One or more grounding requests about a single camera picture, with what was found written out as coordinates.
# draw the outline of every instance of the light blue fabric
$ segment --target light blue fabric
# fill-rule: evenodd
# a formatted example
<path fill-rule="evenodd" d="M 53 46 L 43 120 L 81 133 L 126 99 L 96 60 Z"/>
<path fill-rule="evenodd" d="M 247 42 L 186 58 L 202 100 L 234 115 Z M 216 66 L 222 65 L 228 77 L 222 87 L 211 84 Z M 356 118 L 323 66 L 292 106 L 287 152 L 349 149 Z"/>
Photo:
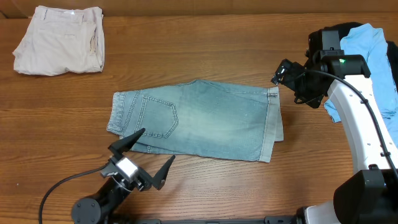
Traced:
<path fill-rule="evenodd" d="M 373 93 L 377 107 L 395 145 L 398 146 L 398 94 L 387 57 L 387 43 L 383 29 L 375 29 L 370 24 L 352 28 L 340 41 L 346 55 L 360 54 L 365 58 L 371 71 Z M 333 103 L 325 102 L 325 109 L 333 122 L 339 122 Z"/>
<path fill-rule="evenodd" d="M 278 88 L 195 80 L 115 93 L 108 131 L 146 128 L 133 151 L 269 162 L 283 140 Z"/>

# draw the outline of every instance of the denim shorts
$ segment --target denim shorts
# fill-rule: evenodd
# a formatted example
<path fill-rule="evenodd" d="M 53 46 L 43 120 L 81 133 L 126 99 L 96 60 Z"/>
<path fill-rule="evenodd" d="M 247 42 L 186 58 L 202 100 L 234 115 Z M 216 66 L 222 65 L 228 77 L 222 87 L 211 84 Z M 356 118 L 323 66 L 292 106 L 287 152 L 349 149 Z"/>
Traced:
<path fill-rule="evenodd" d="M 117 92 L 107 130 L 145 133 L 133 151 L 269 162 L 283 140 L 279 91 L 195 80 Z"/>

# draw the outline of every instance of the wood grain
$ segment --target wood grain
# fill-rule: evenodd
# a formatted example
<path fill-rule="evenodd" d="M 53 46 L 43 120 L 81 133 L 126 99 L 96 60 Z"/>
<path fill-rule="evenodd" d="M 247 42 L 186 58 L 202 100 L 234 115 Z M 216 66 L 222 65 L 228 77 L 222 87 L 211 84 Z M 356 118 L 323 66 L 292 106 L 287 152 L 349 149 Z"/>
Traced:
<path fill-rule="evenodd" d="M 341 22 L 370 22 L 398 40 L 398 14 L 269 14 L 105 17 L 103 73 L 56 77 L 13 71 L 12 51 L 30 20 L 0 20 L 0 223 L 37 223 L 44 193 L 60 179 L 105 163 L 117 136 L 106 131 L 115 91 L 197 78 L 271 87 L 289 58 L 303 63 L 309 33 Z M 351 177 L 343 127 L 323 107 L 295 105 L 280 87 L 285 141 L 271 163 L 177 156 L 161 191 L 134 192 L 119 208 L 137 218 L 261 218 L 293 214 L 332 199 Z M 168 156 L 129 152 L 152 175 Z M 46 223 L 69 223 L 98 174 L 61 185 L 45 204 Z"/>
<path fill-rule="evenodd" d="M 2 0 L 9 18 L 32 16 L 37 6 L 85 9 L 98 6 L 105 16 L 193 16 L 268 13 L 397 12 L 395 0 Z"/>

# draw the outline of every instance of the jeans pocket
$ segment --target jeans pocket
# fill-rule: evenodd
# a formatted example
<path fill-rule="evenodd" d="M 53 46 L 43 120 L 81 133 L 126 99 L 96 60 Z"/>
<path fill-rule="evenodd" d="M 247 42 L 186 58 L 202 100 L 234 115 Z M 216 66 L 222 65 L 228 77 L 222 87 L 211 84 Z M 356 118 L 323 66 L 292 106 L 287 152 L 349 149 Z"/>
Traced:
<path fill-rule="evenodd" d="M 167 138 L 178 125 L 175 105 L 151 96 L 143 96 L 135 131 L 145 128 L 143 136 Z"/>

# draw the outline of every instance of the white denim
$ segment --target white denim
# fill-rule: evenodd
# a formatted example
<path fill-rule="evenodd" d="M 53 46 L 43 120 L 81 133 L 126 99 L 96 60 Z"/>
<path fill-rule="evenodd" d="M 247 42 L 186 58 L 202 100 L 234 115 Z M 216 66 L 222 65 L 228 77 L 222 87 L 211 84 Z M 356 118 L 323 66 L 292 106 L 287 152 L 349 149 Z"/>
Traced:
<path fill-rule="evenodd" d="M 14 70 L 28 75 L 102 72 L 102 9 L 64 10 L 39 6 L 13 52 Z"/>

